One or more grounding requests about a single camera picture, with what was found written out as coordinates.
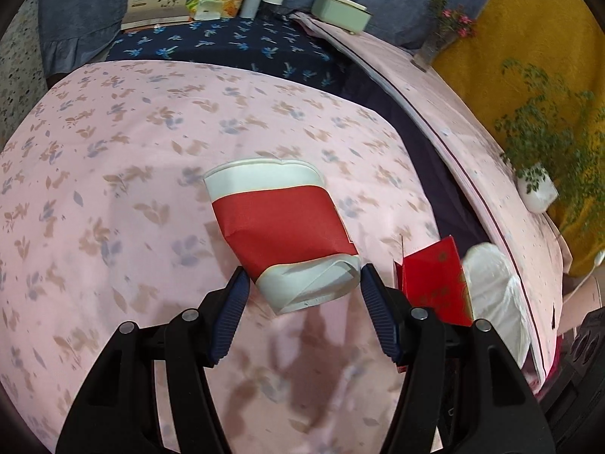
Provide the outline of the mint green tissue box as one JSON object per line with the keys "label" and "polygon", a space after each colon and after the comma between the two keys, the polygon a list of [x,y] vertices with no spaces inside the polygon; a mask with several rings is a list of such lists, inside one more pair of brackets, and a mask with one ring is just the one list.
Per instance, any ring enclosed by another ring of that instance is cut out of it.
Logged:
{"label": "mint green tissue box", "polygon": [[311,15],[351,34],[362,33],[371,19],[367,7],[352,0],[314,0]]}

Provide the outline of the red envelope box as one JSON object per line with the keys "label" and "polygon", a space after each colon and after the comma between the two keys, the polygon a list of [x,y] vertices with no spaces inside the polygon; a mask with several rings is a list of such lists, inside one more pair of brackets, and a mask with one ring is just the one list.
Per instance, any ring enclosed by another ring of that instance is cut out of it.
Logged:
{"label": "red envelope box", "polygon": [[473,308],[458,247],[448,236],[395,263],[397,288],[412,306],[432,309],[445,324],[470,327]]}

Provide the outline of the green plant in white pot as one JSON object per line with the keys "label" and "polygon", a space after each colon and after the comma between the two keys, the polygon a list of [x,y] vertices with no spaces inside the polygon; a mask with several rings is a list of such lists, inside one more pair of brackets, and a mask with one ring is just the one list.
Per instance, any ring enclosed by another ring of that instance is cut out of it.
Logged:
{"label": "green plant in white pot", "polygon": [[529,62],[506,59],[501,73],[526,93],[494,127],[528,210],[544,213],[559,201],[577,217],[587,202],[603,204],[604,104]]}

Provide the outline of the pink shelf cloth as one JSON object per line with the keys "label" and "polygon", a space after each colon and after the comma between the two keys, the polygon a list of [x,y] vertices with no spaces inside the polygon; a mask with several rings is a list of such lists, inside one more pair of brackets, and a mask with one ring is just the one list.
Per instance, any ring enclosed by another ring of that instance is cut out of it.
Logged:
{"label": "pink shelf cloth", "polygon": [[534,368],[538,380],[546,381],[556,356],[563,276],[572,262],[553,221],[527,210],[500,145],[436,71],[422,72],[408,52],[368,33],[352,35],[302,12],[293,18],[354,61],[432,143],[490,241],[520,277]]}

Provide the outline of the white lined trash bin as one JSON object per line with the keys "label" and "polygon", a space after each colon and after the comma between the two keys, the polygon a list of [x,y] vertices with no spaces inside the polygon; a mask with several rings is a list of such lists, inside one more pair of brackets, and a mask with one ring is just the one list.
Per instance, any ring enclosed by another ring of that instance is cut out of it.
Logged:
{"label": "white lined trash bin", "polygon": [[522,367],[530,348],[529,318],[510,257],[494,244],[481,243],[468,249],[462,269],[473,318],[489,321]]}

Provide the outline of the pink rabbit print tablecloth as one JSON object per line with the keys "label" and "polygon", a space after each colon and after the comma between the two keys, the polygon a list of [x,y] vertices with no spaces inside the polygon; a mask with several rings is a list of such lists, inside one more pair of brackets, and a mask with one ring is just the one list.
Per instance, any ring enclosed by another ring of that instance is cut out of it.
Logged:
{"label": "pink rabbit print tablecloth", "polygon": [[[260,73],[106,62],[59,82],[1,155],[1,383],[48,449],[115,329],[168,322],[236,257],[203,176],[248,158],[321,173],[387,285],[438,231],[408,150],[376,112]],[[252,290],[208,373],[238,453],[375,453],[403,378],[359,291],[276,315]]]}

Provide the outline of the navy floral cloth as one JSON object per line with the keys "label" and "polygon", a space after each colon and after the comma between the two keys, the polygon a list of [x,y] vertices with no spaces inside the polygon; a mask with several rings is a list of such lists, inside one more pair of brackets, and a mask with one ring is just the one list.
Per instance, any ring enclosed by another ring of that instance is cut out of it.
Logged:
{"label": "navy floral cloth", "polygon": [[294,20],[209,20],[123,31],[109,49],[110,61],[164,59],[201,62],[263,73],[335,95],[352,62]]}

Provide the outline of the green yellow small packet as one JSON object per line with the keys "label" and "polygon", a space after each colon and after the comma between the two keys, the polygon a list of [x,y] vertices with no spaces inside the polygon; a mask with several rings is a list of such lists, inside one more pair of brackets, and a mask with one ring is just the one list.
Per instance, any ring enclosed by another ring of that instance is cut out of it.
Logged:
{"label": "green yellow small packet", "polygon": [[222,17],[222,0],[189,0],[186,7],[196,22],[219,20]]}

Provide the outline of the mustard yellow backdrop cloth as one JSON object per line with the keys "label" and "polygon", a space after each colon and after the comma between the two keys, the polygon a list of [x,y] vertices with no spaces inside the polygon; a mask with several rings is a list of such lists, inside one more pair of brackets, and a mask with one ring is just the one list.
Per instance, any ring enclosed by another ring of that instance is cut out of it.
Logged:
{"label": "mustard yellow backdrop cloth", "polygon": [[[435,69],[504,150],[497,119],[523,104],[526,93],[501,73],[506,59],[563,76],[574,90],[589,90],[604,104],[604,32],[583,0],[489,0],[475,35],[451,44]],[[591,270],[604,249],[604,203],[587,202],[577,217],[559,201],[548,210],[567,243],[570,276]]]}

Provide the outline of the glass vase with pink flowers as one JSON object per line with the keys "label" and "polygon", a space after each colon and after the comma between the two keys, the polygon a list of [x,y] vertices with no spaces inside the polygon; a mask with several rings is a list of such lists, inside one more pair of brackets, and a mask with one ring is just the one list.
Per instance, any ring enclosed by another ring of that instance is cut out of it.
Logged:
{"label": "glass vase with pink flowers", "polygon": [[464,6],[452,7],[448,0],[430,0],[429,10],[434,21],[432,31],[411,59],[411,64],[422,72],[428,72],[437,55],[456,39],[475,35],[476,20],[465,12]]}

